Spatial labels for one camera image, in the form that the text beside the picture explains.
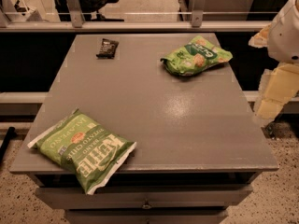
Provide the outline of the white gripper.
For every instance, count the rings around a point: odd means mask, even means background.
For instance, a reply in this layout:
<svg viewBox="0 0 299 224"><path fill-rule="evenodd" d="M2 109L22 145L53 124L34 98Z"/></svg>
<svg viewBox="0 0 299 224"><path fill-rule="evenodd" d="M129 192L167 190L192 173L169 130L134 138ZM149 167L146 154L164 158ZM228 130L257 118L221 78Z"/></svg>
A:
<svg viewBox="0 0 299 224"><path fill-rule="evenodd" d="M283 62L274 70L264 70L253 107L257 119L274 119L299 92L298 0L288 0L271 25L255 34L249 45L267 48L271 58Z"/></svg>

